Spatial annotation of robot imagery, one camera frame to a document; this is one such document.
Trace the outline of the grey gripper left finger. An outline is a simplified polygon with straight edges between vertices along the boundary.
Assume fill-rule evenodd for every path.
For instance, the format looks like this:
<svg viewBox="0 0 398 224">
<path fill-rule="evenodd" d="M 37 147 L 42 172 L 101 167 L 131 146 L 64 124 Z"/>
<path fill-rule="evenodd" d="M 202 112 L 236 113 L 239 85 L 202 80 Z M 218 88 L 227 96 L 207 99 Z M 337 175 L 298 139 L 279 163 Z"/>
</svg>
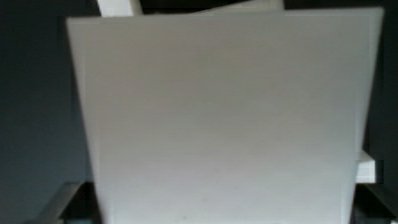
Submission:
<svg viewBox="0 0 398 224">
<path fill-rule="evenodd" d="M 23 224 L 97 224 L 92 182 L 69 182 L 60 186 L 37 217 Z"/>
</svg>

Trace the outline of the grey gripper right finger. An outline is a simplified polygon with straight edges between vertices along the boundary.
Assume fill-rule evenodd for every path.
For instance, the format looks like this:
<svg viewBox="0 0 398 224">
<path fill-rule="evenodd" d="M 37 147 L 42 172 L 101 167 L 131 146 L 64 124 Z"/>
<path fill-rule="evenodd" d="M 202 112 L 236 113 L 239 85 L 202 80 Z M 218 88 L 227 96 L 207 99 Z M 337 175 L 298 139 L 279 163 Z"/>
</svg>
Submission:
<svg viewBox="0 0 398 224">
<path fill-rule="evenodd" d="M 398 196 L 382 184 L 355 186 L 353 224 L 398 224 Z"/>
</svg>

